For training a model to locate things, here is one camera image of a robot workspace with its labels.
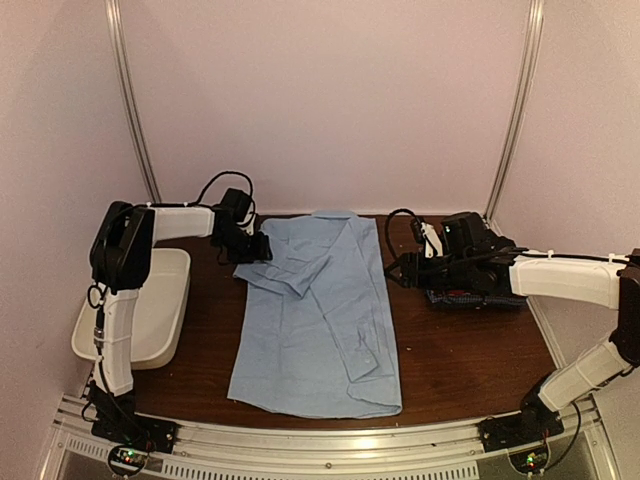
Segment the light blue long sleeve shirt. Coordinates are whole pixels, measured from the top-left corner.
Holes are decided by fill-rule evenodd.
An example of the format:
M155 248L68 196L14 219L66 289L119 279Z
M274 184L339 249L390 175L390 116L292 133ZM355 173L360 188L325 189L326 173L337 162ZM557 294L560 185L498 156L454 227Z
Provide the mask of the light blue long sleeve shirt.
M270 261L240 265L247 284L227 396L305 418L366 419L403 409L375 220L351 212L272 218Z

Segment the white plastic tub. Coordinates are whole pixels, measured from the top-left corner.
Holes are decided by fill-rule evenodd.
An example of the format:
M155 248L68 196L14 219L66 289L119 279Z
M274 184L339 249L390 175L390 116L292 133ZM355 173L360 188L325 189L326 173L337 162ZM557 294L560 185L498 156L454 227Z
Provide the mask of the white plastic tub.
M155 248L150 274L135 304L131 369L154 370L174 357L190 288L191 257L177 248Z

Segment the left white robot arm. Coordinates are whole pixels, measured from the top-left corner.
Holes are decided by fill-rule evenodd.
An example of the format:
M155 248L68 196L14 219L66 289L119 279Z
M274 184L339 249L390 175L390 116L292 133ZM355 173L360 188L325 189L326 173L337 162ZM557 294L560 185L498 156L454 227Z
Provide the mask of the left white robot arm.
M92 285L87 293L97 310L94 344L97 388L120 397L133 391L131 344L139 290L151 270L156 243L180 238L207 238L226 255L223 265L273 258L266 234L254 228L257 217L250 191L229 188L214 205L198 201L130 204L113 202L89 254Z

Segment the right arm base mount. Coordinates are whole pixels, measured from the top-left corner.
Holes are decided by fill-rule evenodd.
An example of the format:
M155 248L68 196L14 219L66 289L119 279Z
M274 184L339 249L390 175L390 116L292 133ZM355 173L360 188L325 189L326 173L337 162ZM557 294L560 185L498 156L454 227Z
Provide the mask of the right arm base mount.
M479 437L486 452L542 442L562 434L564 426L557 412L541 401L525 401L517 413L489 417L478 424Z

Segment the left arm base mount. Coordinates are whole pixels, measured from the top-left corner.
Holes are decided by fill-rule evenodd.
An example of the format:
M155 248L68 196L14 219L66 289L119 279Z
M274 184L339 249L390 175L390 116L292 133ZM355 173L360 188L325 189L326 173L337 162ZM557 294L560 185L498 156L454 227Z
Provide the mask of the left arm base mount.
M173 452L178 424L137 414L132 393L113 397L100 392L91 403L96 408L94 436L144 452Z

